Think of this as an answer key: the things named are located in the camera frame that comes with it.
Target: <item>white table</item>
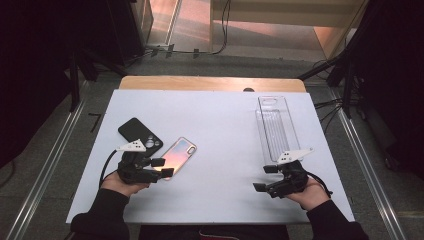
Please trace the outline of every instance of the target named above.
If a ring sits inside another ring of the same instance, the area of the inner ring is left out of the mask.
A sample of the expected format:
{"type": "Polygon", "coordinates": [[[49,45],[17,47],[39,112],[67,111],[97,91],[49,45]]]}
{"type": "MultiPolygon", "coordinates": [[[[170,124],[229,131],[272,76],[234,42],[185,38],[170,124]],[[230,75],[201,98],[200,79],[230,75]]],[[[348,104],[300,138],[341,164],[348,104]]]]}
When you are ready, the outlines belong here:
{"type": "MultiPolygon", "coordinates": [[[[116,90],[93,146],[67,222],[89,210],[103,164],[126,143],[117,129],[139,118],[164,141],[160,157],[179,137],[198,150],[170,180],[152,184],[131,197],[127,222],[145,224],[273,224],[307,222],[305,212],[287,199],[255,192],[252,183],[271,183],[282,175],[263,172],[255,118],[258,96],[285,96],[300,147],[313,147],[303,167],[334,191],[334,202],[349,221],[354,217],[309,94],[288,92],[219,92],[116,90]]],[[[116,154],[107,172],[120,160],[116,154]]]]}

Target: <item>table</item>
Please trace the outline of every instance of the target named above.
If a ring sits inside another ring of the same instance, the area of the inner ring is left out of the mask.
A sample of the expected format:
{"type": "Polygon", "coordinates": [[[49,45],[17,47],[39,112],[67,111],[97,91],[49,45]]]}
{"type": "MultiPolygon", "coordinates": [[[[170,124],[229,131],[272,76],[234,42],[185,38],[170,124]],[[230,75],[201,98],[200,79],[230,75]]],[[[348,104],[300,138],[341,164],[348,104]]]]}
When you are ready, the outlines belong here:
{"type": "MultiPolygon", "coordinates": [[[[308,222],[298,204],[287,199],[271,199],[253,188],[254,182],[270,183],[282,178],[280,174],[266,175],[262,169],[262,150],[254,118],[257,97],[262,95],[284,95],[288,99],[301,147],[315,148],[310,157],[305,157],[303,166],[313,169],[326,181],[334,191],[333,200],[347,219],[353,221],[312,101],[300,80],[130,76],[122,80],[120,89],[111,98],[67,222],[90,208],[102,163],[115,147],[125,144],[114,129],[134,116],[164,141],[164,147],[154,157],[161,156],[182,135],[193,141],[198,150],[170,181],[160,181],[132,196],[125,209],[125,221],[144,224],[308,222]],[[246,87],[274,92],[241,92],[246,87]]],[[[116,169],[117,162],[118,158],[112,159],[107,172],[116,169]]]]}
{"type": "MultiPolygon", "coordinates": [[[[211,0],[210,46],[213,21],[221,21],[226,3],[227,0],[211,0]]],[[[230,21],[314,26],[325,56],[331,59],[349,31],[358,26],[367,3],[368,0],[232,0],[230,21]]]]}

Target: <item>black cable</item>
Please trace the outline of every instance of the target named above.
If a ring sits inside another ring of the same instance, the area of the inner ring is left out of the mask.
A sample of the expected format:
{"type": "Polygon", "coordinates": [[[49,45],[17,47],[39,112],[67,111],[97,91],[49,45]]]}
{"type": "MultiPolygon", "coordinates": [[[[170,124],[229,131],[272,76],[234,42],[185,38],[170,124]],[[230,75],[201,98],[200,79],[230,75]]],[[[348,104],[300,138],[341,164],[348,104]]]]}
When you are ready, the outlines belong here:
{"type": "Polygon", "coordinates": [[[227,47],[227,38],[228,38],[228,20],[230,18],[230,10],[231,10],[231,0],[228,0],[225,3],[225,7],[224,7],[224,11],[222,12],[222,17],[221,17],[221,26],[222,26],[222,32],[224,33],[224,43],[222,44],[222,47],[219,51],[214,52],[212,54],[220,54],[222,51],[224,51],[224,49],[227,47]],[[225,10],[227,9],[228,6],[228,11],[227,11],[227,19],[226,19],[226,24],[224,27],[224,16],[225,16],[225,10]]]}
{"type": "Polygon", "coordinates": [[[99,180],[99,188],[102,186],[102,183],[103,183],[103,181],[104,181],[104,175],[105,175],[105,172],[106,172],[106,168],[107,168],[107,165],[109,165],[109,162],[110,162],[110,160],[112,159],[112,157],[113,157],[113,155],[115,155],[115,153],[116,153],[116,150],[113,150],[113,152],[109,155],[109,157],[107,158],[107,160],[106,160],[106,162],[105,162],[105,165],[103,166],[103,170],[102,170],[102,173],[101,173],[101,175],[100,175],[100,180],[99,180]]]}
{"type": "Polygon", "coordinates": [[[319,122],[322,123],[328,116],[330,116],[332,113],[334,113],[334,111],[336,111],[336,109],[340,107],[340,106],[336,106],[334,107],[329,113],[327,113],[324,117],[322,117],[319,122]]]}
{"type": "Polygon", "coordinates": [[[330,125],[330,123],[331,123],[331,121],[333,120],[333,118],[336,116],[336,114],[337,114],[337,112],[340,110],[342,108],[342,106],[337,106],[337,107],[335,107],[334,108],[334,110],[333,110],[333,116],[331,116],[331,118],[330,118],[330,120],[328,120],[328,122],[327,122],[327,126],[325,126],[325,129],[324,129],[324,135],[327,133],[327,128],[328,128],[328,126],[330,125]]]}
{"type": "MultiPolygon", "coordinates": [[[[138,60],[140,60],[141,58],[143,58],[143,57],[145,57],[145,56],[147,56],[147,55],[150,55],[150,54],[152,54],[152,53],[153,53],[153,51],[149,51],[149,52],[144,53],[144,54],[143,54],[143,55],[141,55],[141,56],[138,56],[138,57],[134,58],[134,59],[132,60],[132,62],[131,62],[128,66],[124,67],[124,69],[128,69],[128,68],[129,68],[129,67],[131,67],[134,63],[136,63],[138,60]]],[[[97,72],[111,72],[111,70],[110,70],[110,69],[102,69],[102,68],[99,68],[99,67],[96,67],[96,71],[97,71],[97,72]]]]}
{"type": "Polygon", "coordinates": [[[7,178],[2,183],[0,183],[0,188],[4,187],[10,181],[10,179],[12,179],[13,175],[15,175],[15,171],[16,171],[15,162],[12,161],[10,164],[12,165],[12,171],[10,172],[9,176],[7,176],[7,178]]]}
{"type": "MultiPolygon", "coordinates": [[[[318,63],[320,63],[320,62],[325,62],[325,63],[327,63],[328,64],[328,62],[327,62],[327,60],[326,59],[323,59],[323,60],[319,60],[319,61],[317,61],[317,62],[315,62],[314,63],[314,65],[312,65],[312,69],[314,69],[315,68],[315,66],[318,64],[318,63]]],[[[328,71],[328,69],[325,69],[324,70],[327,74],[330,74],[330,72],[328,71]]],[[[320,79],[322,79],[322,80],[327,80],[327,77],[321,77],[320,75],[318,75],[318,74],[316,74],[315,76],[317,76],[318,78],[320,78],[320,79]]]]}
{"type": "Polygon", "coordinates": [[[331,194],[333,194],[333,192],[328,190],[327,185],[325,185],[324,181],[321,178],[319,178],[317,175],[308,171],[306,171],[306,174],[308,174],[313,179],[315,179],[319,184],[321,184],[324,187],[325,193],[327,193],[328,197],[331,198],[331,194]]]}
{"type": "Polygon", "coordinates": [[[320,102],[320,103],[315,103],[314,107],[315,109],[320,109],[322,107],[326,107],[329,105],[333,105],[334,103],[342,103],[342,99],[341,98],[336,98],[327,102],[320,102]]]}
{"type": "Polygon", "coordinates": [[[230,10],[231,10],[231,0],[227,0],[227,2],[225,3],[224,10],[222,11],[222,16],[221,16],[221,26],[222,26],[222,31],[224,33],[224,42],[223,42],[220,50],[213,52],[213,53],[210,53],[210,52],[174,51],[174,50],[168,51],[168,50],[162,50],[162,49],[150,49],[150,50],[157,51],[157,52],[163,52],[163,53],[206,54],[206,55],[220,54],[227,47],[228,21],[229,21],[229,18],[230,18],[230,10]]]}

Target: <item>black phone case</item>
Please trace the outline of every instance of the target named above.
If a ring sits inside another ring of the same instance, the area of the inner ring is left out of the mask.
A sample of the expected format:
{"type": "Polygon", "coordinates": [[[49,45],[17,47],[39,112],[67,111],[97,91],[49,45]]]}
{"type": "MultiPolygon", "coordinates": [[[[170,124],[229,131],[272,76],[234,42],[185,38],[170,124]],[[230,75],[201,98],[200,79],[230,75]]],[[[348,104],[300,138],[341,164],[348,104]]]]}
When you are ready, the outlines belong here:
{"type": "Polygon", "coordinates": [[[162,146],[163,142],[152,131],[150,131],[137,118],[131,118],[118,128],[118,132],[128,141],[133,142],[140,139],[146,147],[146,152],[142,153],[146,157],[152,156],[162,146]]]}

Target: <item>gray floor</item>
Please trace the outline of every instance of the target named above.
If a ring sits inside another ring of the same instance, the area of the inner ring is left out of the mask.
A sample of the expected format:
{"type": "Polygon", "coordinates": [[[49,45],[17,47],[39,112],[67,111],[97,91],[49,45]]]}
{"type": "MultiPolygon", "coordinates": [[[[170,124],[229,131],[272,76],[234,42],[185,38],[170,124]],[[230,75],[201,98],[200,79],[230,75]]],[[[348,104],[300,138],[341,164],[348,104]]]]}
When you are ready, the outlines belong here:
{"type": "MultiPolygon", "coordinates": [[[[181,28],[182,26],[176,26],[175,31],[180,31],[181,28]]],[[[240,34],[249,32],[240,29],[240,34]]],[[[187,54],[174,53],[171,57],[166,58],[164,54],[159,53],[155,57],[146,56],[137,61],[127,71],[131,75],[295,78],[311,69],[313,64],[323,56],[317,50],[319,47],[314,36],[308,29],[303,30],[302,33],[298,28],[292,28],[292,32],[297,32],[299,36],[308,36],[306,42],[310,46],[300,44],[296,48],[292,45],[298,41],[296,38],[288,38],[284,41],[278,39],[277,42],[288,45],[274,45],[274,48],[281,48],[281,52],[283,52],[276,55],[267,54],[267,49],[261,51],[256,47],[249,47],[254,43],[263,43],[265,39],[272,41],[272,37],[257,36],[259,38],[252,38],[244,50],[237,47],[242,45],[242,40],[231,38],[231,43],[228,44],[228,48],[221,55],[201,55],[194,59],[187,54]]],[[[184,40],[182,35],[177,36],[175,34],[171,40],[174,41],[173,43],[176,46],[181,46],[180,50],[185,50],[183,43],[187,43],[187,41],[184,40]]],[[[200,44],[195,47],[188,45],[187,47],[201,48],[201,46],[203,45],[200,44]]],[[[97,125],[93,131],[96,117],[91,115],[104,114],[112,91],[118,88],[119,83],[120,77],[112,72],[103,72],[97,82],[88,83],[86,94],[84,94],[84,105],[81,108],[81,114],[76,121],[75,128],[70,134],[60,158],[58,158],[57,166],[54,168],[42,198],[34,204],[35,213],[26,218],[28,226],[23,226],[21,232],[24,234],[21,239],[63,239],[67,235],[69,226],[65,224],[65,219],[99,127],[97,125]]],[[[311,78],[305,83],[314,102],[328,101],[332,98],[330,89],[319,78],[311,78]]],[[[49,159],[51,149],[55,147],[54,144],[56,138],[60,135],[62,126],[66,123],[68,117],[73,116],[68,113],[69,106],[70,99],[68,98],[57,107],[25,151],[13,161],[15,173],[11,180],[0,189],[0,211],[2,213],[0,215],[0,239],[6,239],[46,159],[49,159]]],[[[317,114],[324,116],[331,109],[331,107],[320,109],[317,114]]],[[[423,181],[409,172],[388,170],[367,123],[355,114],[354,109],[352,109],[352,112],[352,122],[388,195],[406,238],[422,239],[424,233],[422,228],[424,226],[423,181]]],[[[330,123],[326,137],[346,194],[351,201],[355,218],[362,224],[370,239],[390,239],[389,231],[376,205],[376,199],[370,191],[350,139],[347,137],[338,117],[330,123]]],[[[12,165],[10,163],[0,169],[0,182],[12,172],[12,165]]],[[[131,225],[130,229],[133,239],[135,239],[138,226],[131,225]]],[[[308,225],[289,226],[289,232],[292,239],[312,238],[308,225]]]]}

